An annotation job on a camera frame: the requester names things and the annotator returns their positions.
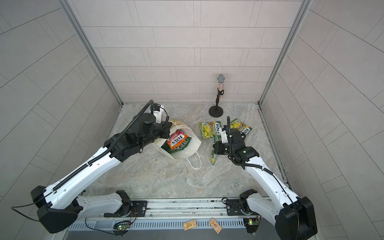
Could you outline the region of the orange pink candy bag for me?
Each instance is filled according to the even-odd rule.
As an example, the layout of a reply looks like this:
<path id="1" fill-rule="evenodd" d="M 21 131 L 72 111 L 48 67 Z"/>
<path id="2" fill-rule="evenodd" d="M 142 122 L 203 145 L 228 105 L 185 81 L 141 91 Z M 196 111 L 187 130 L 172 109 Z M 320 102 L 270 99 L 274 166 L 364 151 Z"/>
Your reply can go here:
<path id="1" fill-rule="evenodd" d="M 175 147 L 180 145 L 184 140 L 189 137 L 187 134 L 185 134 L 182 130 L 176 130 L 170 138 L 167 140 L 168 145 L 170 146 L 171 150 L 173 150 Z"/>

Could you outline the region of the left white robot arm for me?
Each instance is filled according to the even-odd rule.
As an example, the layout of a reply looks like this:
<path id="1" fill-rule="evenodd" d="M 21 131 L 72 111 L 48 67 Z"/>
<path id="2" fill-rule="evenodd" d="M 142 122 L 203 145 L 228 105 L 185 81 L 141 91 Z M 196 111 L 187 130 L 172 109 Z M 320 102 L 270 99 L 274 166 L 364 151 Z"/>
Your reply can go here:
<path id="1" fill-rule="evenodd" d="M 122 132 L 105 141 L 91 158 L 54 184 L 33 189 L 31 196 L 38 208 L 38 221 L 44 228 L 55 234 L 83 218 L 134 215 L 132 201 L 125 191 L 95 197 L 81 194 L 104 173 L 141 153 L 145 146 L 169 138 L 172 123 L 168 117 L 162 120 L 166 114 L 160 104 L 150 100 Z"/>

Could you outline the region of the yellow green candy bag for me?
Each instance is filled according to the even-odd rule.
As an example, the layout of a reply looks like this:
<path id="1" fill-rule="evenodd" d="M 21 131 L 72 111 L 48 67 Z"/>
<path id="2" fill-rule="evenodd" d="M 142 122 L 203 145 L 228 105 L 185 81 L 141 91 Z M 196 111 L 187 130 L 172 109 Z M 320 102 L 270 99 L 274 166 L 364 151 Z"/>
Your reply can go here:
<path id="1" fill-rule="evenodd" d="M 199 122 L 202 139 L 215 138 L 221 135 L 221 122 Z"/>

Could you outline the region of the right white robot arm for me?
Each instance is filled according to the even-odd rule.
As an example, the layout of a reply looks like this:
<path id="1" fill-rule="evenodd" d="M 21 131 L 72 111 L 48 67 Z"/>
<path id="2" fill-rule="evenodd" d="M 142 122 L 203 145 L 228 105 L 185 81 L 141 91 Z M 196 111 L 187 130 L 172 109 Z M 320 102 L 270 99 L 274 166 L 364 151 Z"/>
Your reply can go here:
<path id="1" fill-rule="evenodd" d="M 282 240 L 308 240 L 318 233 L 315 209 L 307 197 L 300 197 L 279 180 L 268 168 L 260 154 L 245 144 L 246 134 L 239 129 L 214 124 L 219 140 L 213 145 L 218 155 L 226 155 L 236 166 L 247 171 L 269 196 L 262 197 L 250 189 L 240 195 L 241 211 L 246 215 L 256 213 L 275 226 Z"/>

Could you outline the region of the white paper bag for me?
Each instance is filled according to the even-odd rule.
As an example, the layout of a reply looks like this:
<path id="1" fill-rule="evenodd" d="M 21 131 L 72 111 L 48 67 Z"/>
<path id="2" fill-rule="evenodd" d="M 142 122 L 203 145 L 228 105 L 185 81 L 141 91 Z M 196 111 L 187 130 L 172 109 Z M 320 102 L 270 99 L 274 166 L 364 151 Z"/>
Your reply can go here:
<path id="1" fill-rule="evenodd" d="M 171 121 L 170 137 L 168 139 L 157 139 L 152 146 L 155 150 L 172 160 L 187 160 L 191 168 L 199 170 L 202 167 L 202 160 L 198 154 L 201 140 L 187 125 L 180 121 Z M 198 168 L 193 167 L 190 158 L 197 156 L 200 162 Z"/>

